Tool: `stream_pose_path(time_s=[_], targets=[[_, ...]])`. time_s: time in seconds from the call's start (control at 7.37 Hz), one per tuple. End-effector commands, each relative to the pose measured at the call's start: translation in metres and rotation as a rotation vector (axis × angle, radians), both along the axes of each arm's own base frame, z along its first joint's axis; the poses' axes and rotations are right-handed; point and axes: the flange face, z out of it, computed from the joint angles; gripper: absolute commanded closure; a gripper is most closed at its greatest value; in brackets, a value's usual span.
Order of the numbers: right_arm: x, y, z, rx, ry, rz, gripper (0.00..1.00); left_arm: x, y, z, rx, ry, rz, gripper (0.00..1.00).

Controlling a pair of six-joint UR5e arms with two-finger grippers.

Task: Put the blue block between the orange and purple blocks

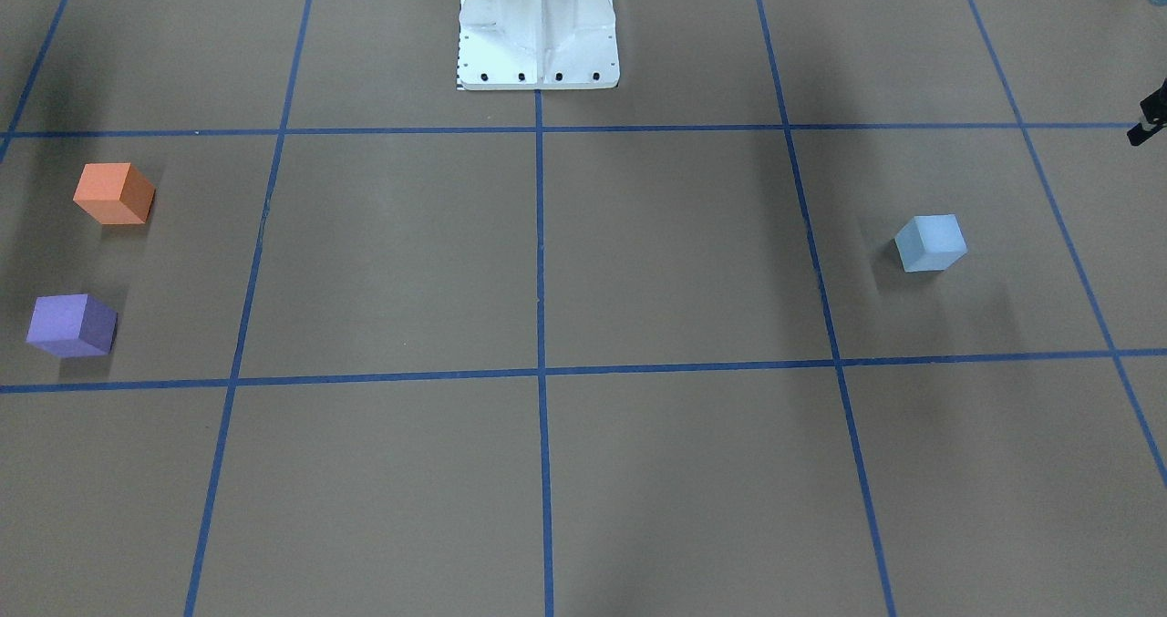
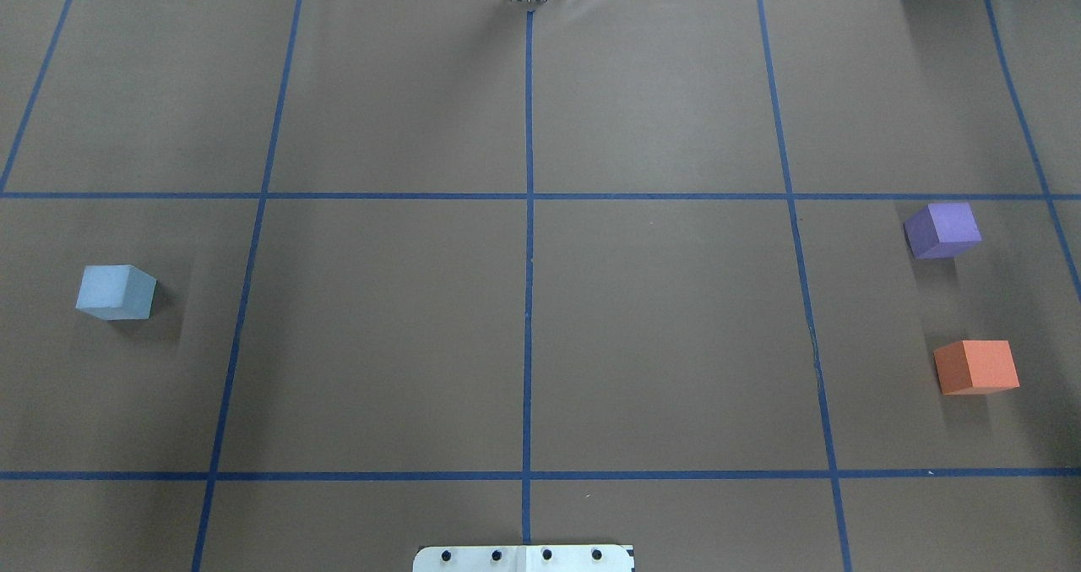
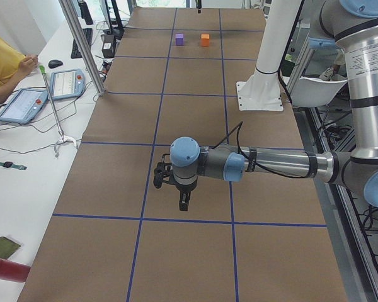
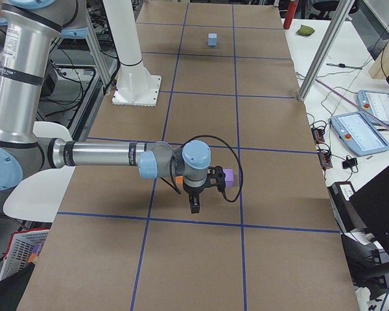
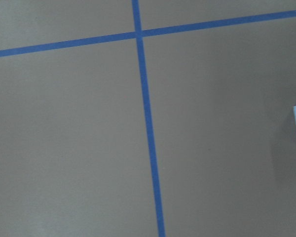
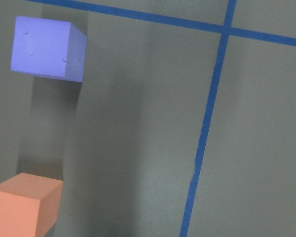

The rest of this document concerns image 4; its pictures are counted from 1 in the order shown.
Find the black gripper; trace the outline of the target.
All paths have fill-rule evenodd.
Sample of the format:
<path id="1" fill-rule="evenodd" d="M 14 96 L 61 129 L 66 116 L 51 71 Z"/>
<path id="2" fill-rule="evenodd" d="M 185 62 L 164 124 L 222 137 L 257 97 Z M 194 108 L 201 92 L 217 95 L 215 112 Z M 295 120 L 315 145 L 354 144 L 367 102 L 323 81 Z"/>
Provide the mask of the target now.
<path id="1" fill-rule="evenodd" d="M 203 192 L 204 187 L 191 187 L 187 184 L 184 184 L 183 189 L 189 196 L 191 214 L 198 214 L 200 212 L 200 194 Z"/>

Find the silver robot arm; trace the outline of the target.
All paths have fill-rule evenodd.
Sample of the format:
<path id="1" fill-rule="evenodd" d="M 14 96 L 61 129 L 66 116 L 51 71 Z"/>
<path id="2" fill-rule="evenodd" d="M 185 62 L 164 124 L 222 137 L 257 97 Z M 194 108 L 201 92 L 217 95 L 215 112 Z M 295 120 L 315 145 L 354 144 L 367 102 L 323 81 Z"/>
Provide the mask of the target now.
<path id="1" fill-rule="evenodd" d="M 211 150 L 190 139 L 180 149 L 168 143 L 81 143 L 34 135 L 51 41 L 64 30 L 88 30 L 85 1 L 3 1 L 8 21 L 0 65 L 0 212 L 25 179 L 51 168 L 81 165 L 137 167 L 142 178 L 183 179 L 191 212 L 210 187 Z"/>

